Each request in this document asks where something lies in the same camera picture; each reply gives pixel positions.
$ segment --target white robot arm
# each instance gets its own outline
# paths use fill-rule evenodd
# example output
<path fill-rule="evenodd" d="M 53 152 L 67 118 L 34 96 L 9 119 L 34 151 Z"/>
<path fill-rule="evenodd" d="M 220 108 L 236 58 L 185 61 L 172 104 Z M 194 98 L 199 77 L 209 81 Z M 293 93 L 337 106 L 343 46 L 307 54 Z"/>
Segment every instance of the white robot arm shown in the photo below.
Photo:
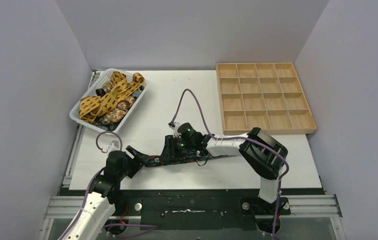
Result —
<path fill-rule="evenodd" d="M 211 137 L 195 131 L 189 123 L 171 122 L 169 126 L 174 134 L 166 136 L 160 161 L 181 161 L 193 152 L 210 158 L 241 156 L 261 177 L 258 197 L 270 204 L 276 201 L 284 164 L 277 154 L 285 158 L 288 151 L 270 135 L 255 127 L 241 135 Z M 91 181 L 83 207 L 59 240 L 95 240 L 109 217 L 125 206 L 120 191 L 121 180 L 126 176 L 132 178 L 152 159 L 131 146 L 126 150 L 134 157 L 119 150 L 115 141 L 110 144 L 103 174 L 99 171 Z"/>

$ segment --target white wall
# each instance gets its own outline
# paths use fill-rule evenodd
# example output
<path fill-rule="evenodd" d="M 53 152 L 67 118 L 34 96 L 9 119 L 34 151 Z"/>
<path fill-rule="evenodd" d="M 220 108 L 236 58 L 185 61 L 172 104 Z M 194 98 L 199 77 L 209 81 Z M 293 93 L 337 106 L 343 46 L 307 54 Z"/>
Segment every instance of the white wall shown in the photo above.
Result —
<path fill-rule="evenodd" d="M 346 235 L 378 239 L 378 1 L 330 0 L 295 67 L 318 126 L 311 149 Z"/>
<path fill-rule="evenodd" d="M 0 239 L 37 238 L 90 75 L 54 0 L 0 0 Z"/>
<path fill-rule="evenodd" d="M 329 0 L 56 0 L 93 69 L 293 62 Z"/>

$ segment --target white basket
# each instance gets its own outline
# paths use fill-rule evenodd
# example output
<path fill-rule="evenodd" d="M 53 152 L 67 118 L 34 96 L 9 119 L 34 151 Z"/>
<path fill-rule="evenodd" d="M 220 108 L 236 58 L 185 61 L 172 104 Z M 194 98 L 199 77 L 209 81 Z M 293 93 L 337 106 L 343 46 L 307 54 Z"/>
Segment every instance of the white basket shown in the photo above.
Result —
<path fill-rule="evenodd" d="M 111 76 L 113 75 L 114 71 L 117 71 L 117 72 L 125 74 L 126 77 L 127 77 L 127 82 L 128 83 L 130 83 L 132 81 L 132 79 L 133 79 L 133 74 L 130 73 L 130 72 L 121 71 L 121 70 L 114 69 L 114 68 L 107 69 L 107 70 L 105 70 L 99 76 L 99 78 L 92 84 L 92 86 L 86 91 L 86 93 L 84 93 L 84 95 L 81 97 L 81 99 L 85 98 L 87 96 L 96 96 L 95 90 L 96 89 L 101 89 L 102 86 L 111 79 Z M 140 93 L 140 96 L 136 99 L 136 101 L 134 102 L 133 106 L 131 106 L 131 108 L 128 110 L 127 114 L 123 117 L 123 119 L 121 120 L 121 122 L 119 123 L 119 125 L 117 126 L 117 128 L 113 131 L 114 133 L 117 133 L 120 130 L 121 126 L 124 124 L 124 122 L 126 121 L 126 119 L 130 115 L 132 115 L 132 112 L 138 106 L 139 101 L 141 100 L 141 98 L 146 93 L 147 87 L 149 85 L 148 81 L 145 79 L 145 81 L 143 81 L 142 85 L 143 85 L 144 88 L 143 88 L 142 92 Z M 93 130 L 95 130 L 97 132 L 104 132 L 105 131 L 104 129 L 98 127 L 97 125 L 92 125 L 92 124 L 90 124 L 88 122 L 85 122 L 85 121 L 81 120 L 80 119 L 80 114 L 79 114 L 79 109 L 80 109 L 80 100 L 74 105 L 74 107 L 71 109 L 71 111 L 69 113 L 69 116 L 70 116 L 70 118 L 72 120 L 76 121 L 78 124 L 81 124 L 81 125 L 83 125 L 85 127 L 93 129 Z"/>

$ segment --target white table surface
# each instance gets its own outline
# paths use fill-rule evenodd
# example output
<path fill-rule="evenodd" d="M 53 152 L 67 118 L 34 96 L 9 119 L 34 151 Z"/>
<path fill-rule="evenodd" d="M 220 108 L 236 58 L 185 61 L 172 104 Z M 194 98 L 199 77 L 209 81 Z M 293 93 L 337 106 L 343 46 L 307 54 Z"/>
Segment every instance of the white table surface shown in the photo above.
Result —
<path fill-rule="evenodd" d="M 123 149 L 131 145 L 148 155 L 160 155 L 165 135 L 172 134 L 167 123 L 172 119 L 182 91 L 191 89 L 201 104 L 208 128 L 223 134 L 216 71 L 139 71 L 150 83 L 146 94 L 119 135 Z M 186 93 L 177 122 L 189 122 L 194 129 L 206 133 L 198 107 Z M 98 132 L 85 128 L 70 190 L 86 189 L 92 176 L 105 166 L 107 155 L 95 145 Z M 288 149 L 289 172 L 282 179 L 282 188 L 321 188 L 316 165 L 304 134 L 273 135 Z M 108 146 L 113 136 L 104 134 L 101 146 Z M 199 189 L 258 189 L 260 177 L 243 157 L 212 159 L 202 167 L 195 162 L 161 167 L 143 167 L 132 179 L 121 182 L 122 190 L 199 190 Z"/>

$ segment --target wooden tray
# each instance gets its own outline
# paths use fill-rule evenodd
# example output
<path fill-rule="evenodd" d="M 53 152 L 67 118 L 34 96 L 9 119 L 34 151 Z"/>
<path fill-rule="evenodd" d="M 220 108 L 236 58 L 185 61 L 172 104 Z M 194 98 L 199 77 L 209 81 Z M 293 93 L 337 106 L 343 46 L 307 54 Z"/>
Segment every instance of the wooden tray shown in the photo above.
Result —
<path fill-rule="evenodd" d="M 219 63 L 216 72 L 224 134 L 254 127 L 269 134 L 317 129 L 292 63 Z"/>

